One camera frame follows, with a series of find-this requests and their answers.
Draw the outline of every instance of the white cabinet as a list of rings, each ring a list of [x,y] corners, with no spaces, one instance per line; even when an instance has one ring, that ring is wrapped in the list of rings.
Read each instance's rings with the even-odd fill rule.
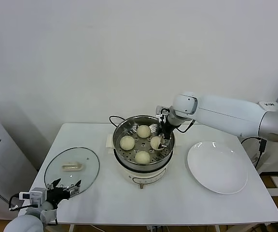
[[[37,171],[0,124],[0,219],[12,219],[7,201],[20,191],[28,191]]]

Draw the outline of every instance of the white cooker base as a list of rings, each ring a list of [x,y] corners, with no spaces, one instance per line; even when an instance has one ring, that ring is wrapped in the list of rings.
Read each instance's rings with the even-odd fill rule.
[[[118,163],[118,169],[122,176],[130,183],[139,185],[140,189],[142,189],[145,185],[155,183],[160,178],[162,178],[167,171],[167,167],[168,164],[162,169],[153,173],[136,173],[126,169],[120,163]]]

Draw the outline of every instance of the black cable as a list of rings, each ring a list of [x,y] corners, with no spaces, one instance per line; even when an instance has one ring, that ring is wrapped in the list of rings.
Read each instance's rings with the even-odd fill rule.
[[[122,119],[122,120],[125,120],[125,118],[122,118],[122,117],[120,117],[120,116],[111,115],[111,116],[109,117],[109,121],[110,121],[110,123],[111,123],[112,125],[114,125],[115,127],[118,127],[118,126],[117,126],[114,122],[112,122],[112,120],[111,120],[112,117],[117,117],[117,118],[120,118],[120,119]]]
[[[25,205],[25,206],[22,206],[22,207],[19,207],[19,208],[9,209],[9,210],[13,212],[13,211],[18,211],[20,209],[25,209],[25,208],[29,208],[29,207],[38,208],[38,205],[29,204],[29,205]]]
[[[33,207],[33,208],[37,208],[38,207],[37,205],[29,204],[29,205],[25,205],[25,206],[22,206],[22,207],[12,208],[12,200],[13,200],[14,197],[19,198],[19,193],[11,196],[11,198],[9,199],[8,208],[9,208],[9,211],[11,211],[11,212],[18,211],[20,209],[24,209],[24,208],[28,208],[28,207]]]
[[[188,127],[186,128],[186,130],[185,131],[181,131],[179,128],[177,128],[177,130],[179,131],[179,132],[181,132],[181,133],[185,133],[185,132],[187,132],[188,131],[188,129],[195,123],[196,121],[195,120],[193,120],[189,125],[188,125]]]
[[[257,165],[258,165],[258,163],[259,163],[259,160],[260,160],[262,154],[263,154],[263,152],[260,152],[259,157],[258,157],[258,159],[257,159],[257,162],[256,162],[256,164],[255,164],[255,168],[257,168]]]
[[[242,140],[241,144],[244,143],[244,142],[245,142],[246,140],[248,140],[248,139],[257,139],[257,140],[261,140],[261,138],[259,138],[259,137],[250,137],[250,138],[246,138],[246,139]]]
[[[168,113],[170,113],[170,109],[169,108],[163,108],[161,109],[160,113],[163,114],[163,110],[166,110]]]
[[[258,160],[257,160],[257,162],[256,162],[256,164],[255,164],[255,168],[257,168],[257,165],[258,165],[258,163],[259,163],[259,160],[260,160],[260,158],[261,158],[261,155],[264,153],[264,151],[265,151],[265,146],[266,146],[266,140],[265,139],[260,139],[260,146],[259,146],[259,157],[258,157]]]
[[[13,200],[14,197],[19,198],[19,193],[14,194],[14,195],[11,196],[10,199],[9,199],[8,208],[9,208],[10,211],[11,211],[11,208],[12,208],[12,200]]]

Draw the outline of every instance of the white wall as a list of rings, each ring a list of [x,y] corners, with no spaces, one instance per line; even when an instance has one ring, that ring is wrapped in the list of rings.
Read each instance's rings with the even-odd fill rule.
[[[278,1],[0,0],[0,120],[36,167],[62,123],[184,90],[276,100]]]

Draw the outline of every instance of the steamed bun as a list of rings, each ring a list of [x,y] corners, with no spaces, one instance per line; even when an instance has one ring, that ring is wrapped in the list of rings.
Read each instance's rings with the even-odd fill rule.
[[[158,148],[160,145],[161,137],[155,136],[151,139],[151,148],[153,148],[155,151],[160,151],[164,149],[164,147]]]
[[[151,135],[151,129],[147,125],[141,125],[137,129],[137,135],[141,138],[147,138]]]
[[[140,164],[149,164],[151,162],[150,154],[146,151],[140,151],[135,155],[135,161]]]
[[[123,149],[125,151],[133,149],[134,146],[135,146],[135,140],[131,136],[124,136],[120,140],[120,147],[121,147],[121,149]]]

